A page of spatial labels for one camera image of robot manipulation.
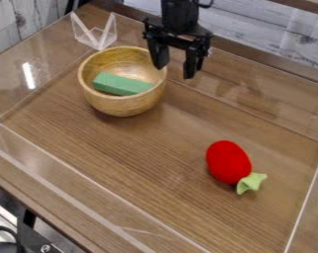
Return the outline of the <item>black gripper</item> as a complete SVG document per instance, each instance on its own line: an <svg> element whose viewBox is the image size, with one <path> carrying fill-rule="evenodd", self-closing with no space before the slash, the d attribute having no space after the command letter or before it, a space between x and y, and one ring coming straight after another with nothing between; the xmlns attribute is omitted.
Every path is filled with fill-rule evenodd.
<svg viewBox="0 0 318 253"><path fill-rule="evenodd" d="M169 62L170 46L185 51L182 78L192 79L208 55L212 33L198 25L198 9L208 9L213 1L160 0L160 17L145 18L144 39L148 42L152 62L162 69Z"/></svg>

